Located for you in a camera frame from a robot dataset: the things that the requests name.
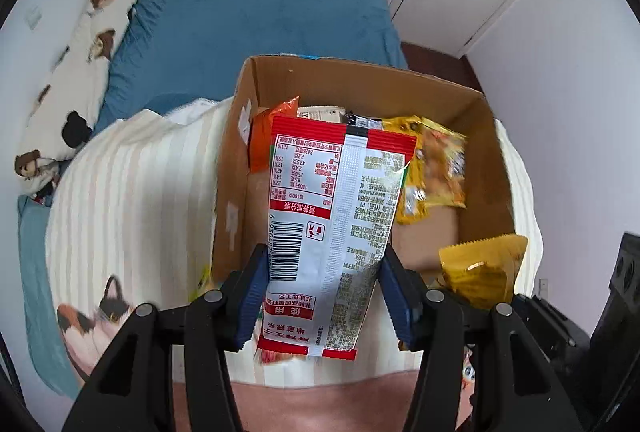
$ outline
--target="wooden floor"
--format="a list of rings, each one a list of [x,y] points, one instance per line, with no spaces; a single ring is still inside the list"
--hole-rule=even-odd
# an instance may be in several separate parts
[[[410,70],[437,76],[482,92],[482,87],[466,56],[457,59],[437,50],[414,46],[407,42],[402,42],[402,52]]]

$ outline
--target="gold snack package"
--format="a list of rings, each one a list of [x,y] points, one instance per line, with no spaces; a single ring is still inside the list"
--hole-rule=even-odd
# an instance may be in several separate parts
[[[442,276],[438,283],[464,297],[473,307],[491,309],[511,303],[529,239],[516,235],[476,240],[440,250]]]
[[[425,218],[430,206],[465,208],[465,137],[420,116],[382,120],[383,129],[416,136],[396,222]]]

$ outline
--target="cat ear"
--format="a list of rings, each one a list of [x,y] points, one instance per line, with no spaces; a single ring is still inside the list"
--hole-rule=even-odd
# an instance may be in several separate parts
[[[104,288],[104,298],[122,300],[122,287],[120,287],[120,281],[114,275],[111,275],[107,280],[107,287]]]

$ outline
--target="barcode number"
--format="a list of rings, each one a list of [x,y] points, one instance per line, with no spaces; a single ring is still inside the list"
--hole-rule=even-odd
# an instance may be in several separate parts
[[[271,221],[270,280],[295,282],[300,263],[304,224]]]

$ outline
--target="screw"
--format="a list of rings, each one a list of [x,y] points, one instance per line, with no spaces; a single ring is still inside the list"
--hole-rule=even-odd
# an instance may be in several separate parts
[[[209,303],[220,302],[222,300],[222,291],[218,291],[217,289],[207,291],[204,293],[204,300]]]
[[[136,314],[139,317],[148,317],[152,312],[153,312],[154,308],[151,304],[142,304],[142,306],[138,306],[136,308]]]
[[[503,317],[510,317],[511,313],[513,313],[513,309],[509,304],[505,304],[504,302],[500,302],[497,306],[495,306],[495,310],[498,311],[498,314],[501,314]]]
[[[444,300],[444,294],[437,289],[430,289],[427,291],[427,300],[438,304]]]

